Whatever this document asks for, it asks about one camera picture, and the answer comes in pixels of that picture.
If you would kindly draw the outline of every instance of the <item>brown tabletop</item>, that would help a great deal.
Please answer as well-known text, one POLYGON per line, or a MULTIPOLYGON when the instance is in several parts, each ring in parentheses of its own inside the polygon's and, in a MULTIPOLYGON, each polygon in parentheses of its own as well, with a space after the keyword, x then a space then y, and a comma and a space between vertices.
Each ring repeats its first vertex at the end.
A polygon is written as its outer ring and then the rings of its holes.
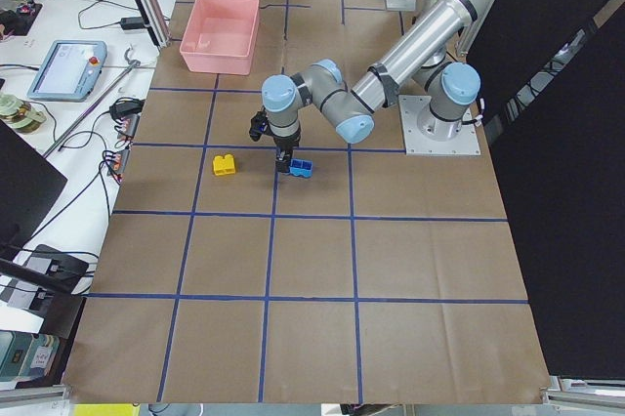
POLYGON ((397 108, 347 146, 301 111, 274 172, 250 118, 272 74, 353 85, 410 25, 384 0, 260 0, 249 76, 191 73, 178 0, 65 382, 83 402, 531 403, 549 383, 481 156, 406 156, 397 108), (233 154, 236 174, 212 160, 233 154))

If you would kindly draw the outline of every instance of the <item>yellow object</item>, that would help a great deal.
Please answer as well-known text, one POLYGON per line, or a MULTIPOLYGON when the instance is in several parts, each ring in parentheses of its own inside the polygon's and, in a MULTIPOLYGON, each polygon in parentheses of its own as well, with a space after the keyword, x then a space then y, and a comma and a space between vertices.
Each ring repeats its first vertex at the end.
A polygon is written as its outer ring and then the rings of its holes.
POLYGON ((213 158, 213 173, 217 176, 235 174, 236 167, 232 154, 216 155, 213 158))
POLYGON ((139 406, 132 404, 77 404, 74 416, 139 416, 139 406))

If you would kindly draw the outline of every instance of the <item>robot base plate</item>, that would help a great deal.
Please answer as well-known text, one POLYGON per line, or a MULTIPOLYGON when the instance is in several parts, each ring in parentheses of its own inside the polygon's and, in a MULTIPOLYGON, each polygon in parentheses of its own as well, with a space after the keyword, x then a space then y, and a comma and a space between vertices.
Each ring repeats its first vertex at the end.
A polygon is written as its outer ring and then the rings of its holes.
MULTIPOLYGON (((407 155, 481 155, 473 125, 465 125, 452 140, 438 142, 427 138, 417 126, 417 115, 430 102, 428 96, 399 96, 403 143, 407 155)), ((472 118, 469 110, 464 119, 472 118)))

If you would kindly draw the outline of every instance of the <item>black panel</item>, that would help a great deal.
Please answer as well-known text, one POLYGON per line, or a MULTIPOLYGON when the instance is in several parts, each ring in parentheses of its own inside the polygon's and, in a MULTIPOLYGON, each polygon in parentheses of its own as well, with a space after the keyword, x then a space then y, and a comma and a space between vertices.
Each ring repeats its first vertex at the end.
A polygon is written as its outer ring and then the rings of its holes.
POLYGON ((625 378, 625 6, 492 149, 551 374, 625 378))
POLYGON ((485 121, 587 24, 608 0, 495 0, 469 51, 485 121))
MULTIPOLYGON (((23 246, 65 186, 66 178, 0 122, 0 243, 23 246)), ((6 260, 16 252, 3 250, 6 260)))

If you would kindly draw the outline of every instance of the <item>light blue device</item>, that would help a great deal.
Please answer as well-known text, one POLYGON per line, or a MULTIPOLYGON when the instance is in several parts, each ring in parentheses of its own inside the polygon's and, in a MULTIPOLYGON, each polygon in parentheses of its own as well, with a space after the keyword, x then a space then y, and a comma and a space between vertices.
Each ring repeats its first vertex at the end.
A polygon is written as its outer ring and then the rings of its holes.
POLYGON ((26 94, 35 101, 84 101, 106 60, 102 41, 57 40, 26 94))

